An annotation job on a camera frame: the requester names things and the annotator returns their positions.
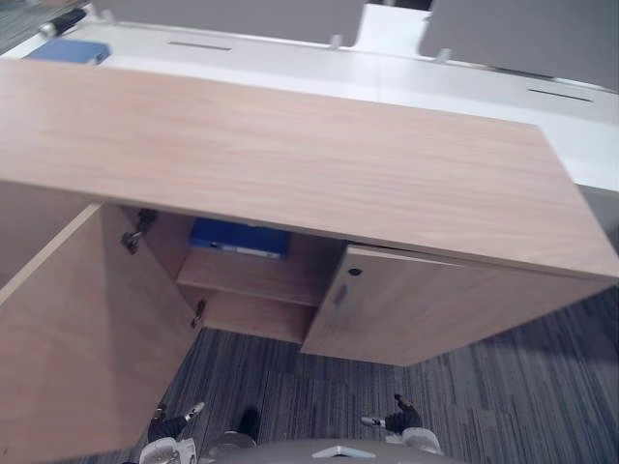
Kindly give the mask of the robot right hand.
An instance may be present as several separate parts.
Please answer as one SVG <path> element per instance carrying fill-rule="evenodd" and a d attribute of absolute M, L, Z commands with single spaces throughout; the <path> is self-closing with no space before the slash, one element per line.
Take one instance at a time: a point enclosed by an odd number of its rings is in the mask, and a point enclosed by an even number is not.
<path fill-rule="evenodd" d="M 397 412 L 384 419 L 361 417 L 361 424 L 380 427 L 394 434 L 401 434 L 408 428 L 421 428 L 423 421 L 414 404 L 398 393 L 394 395 L 394 399 L 398 406 Z"/>

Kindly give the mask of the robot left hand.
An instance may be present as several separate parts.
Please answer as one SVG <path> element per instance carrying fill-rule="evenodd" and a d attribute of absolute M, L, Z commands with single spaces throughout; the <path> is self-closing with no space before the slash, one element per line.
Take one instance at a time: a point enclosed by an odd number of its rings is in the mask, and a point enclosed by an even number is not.
<path fill-rule="evenodd" d="M 185 414 L 169 418 L 166 415 L 167 406 L 164 403 L 160 403 L 157 406 L 148 426 L 148 442 L 156 442 L 163 438 L 172 438 L 177 440 L 188 423 L 194 420 L 202 412 L 204 407 L 204 402 L 198 402 L 194 404 Z"/>

